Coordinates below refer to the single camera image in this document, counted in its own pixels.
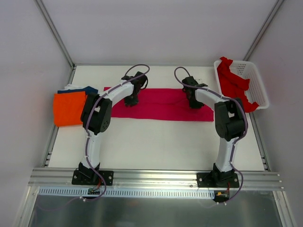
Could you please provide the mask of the magenta t shirt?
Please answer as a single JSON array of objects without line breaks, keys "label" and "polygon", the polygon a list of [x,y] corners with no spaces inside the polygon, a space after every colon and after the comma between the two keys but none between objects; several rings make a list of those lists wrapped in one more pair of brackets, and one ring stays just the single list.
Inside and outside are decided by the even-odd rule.
[{"label": "magenta t shirt", "polygon": [[132,118],[181,122],[213,122],[214,112],[208,106],[193,109],[180,88],[147,88],[138,95],[139,103],[127,107],[119,101],[113,108],[114,118]]}]

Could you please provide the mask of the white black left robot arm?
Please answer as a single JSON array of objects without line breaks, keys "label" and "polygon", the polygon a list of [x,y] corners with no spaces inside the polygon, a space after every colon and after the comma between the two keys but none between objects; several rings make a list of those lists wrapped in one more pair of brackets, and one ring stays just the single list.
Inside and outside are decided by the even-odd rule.
[{"label": "white black left robot arm", "polygon": [[138,94],[148,84],[147,76],[137,72],[135,76],[124,75],[120,83],[101,94],[88,95],[81,114],[83,128],[86,131],[85,153],[78,170],[87,184],[95,184],[99,179],[102,134],[111,122],[112,108],[121,100],[125,106],[132,107],[139,103]]}]

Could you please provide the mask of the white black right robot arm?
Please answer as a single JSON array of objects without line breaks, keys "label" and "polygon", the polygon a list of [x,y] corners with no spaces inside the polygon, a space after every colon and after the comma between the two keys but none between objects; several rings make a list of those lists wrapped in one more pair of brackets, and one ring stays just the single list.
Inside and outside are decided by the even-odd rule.
[{"label": "white black right robot arm", "polygon": [[206,84],[198,84],[189,76],[181,81],[191,108],[204,105],[214,112],[215,130],[220,137],[217,159],[207,177],[217,187],[223,187],[232,179],[235,168],[233,155],[239,140],[245,137],[248,122],[239,98],[228,98],[211,90]]}]

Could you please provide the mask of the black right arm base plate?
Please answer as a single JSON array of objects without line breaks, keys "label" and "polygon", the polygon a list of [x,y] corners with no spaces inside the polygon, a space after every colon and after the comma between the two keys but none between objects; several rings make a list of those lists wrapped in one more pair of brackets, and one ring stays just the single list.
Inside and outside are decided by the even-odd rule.
[{"label": "black right arm base plate", "polygon": [[239,188],[240,182],[236,173],[229,175],[216,175],[215,173],[197,173],[197,186],[199,188]]}]

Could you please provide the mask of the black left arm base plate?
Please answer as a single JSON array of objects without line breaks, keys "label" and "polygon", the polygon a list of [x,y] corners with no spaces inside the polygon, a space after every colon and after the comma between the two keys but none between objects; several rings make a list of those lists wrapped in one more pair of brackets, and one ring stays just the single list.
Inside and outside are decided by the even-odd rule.
[{"label": "black left arm base plate", "polygon": [[[104,171],[99,170],[98,173],[103,177],[105,180],[106,186],[113,185],[114,179],[114,172],[113,171]],[[91,169],[88,172],[81,172],[79,169],[76,169],[73,172],[73,177],[71,180],[72,185],[93,185],[96,186],[101,182],[101,185],[104,185],[101,178]]]}]

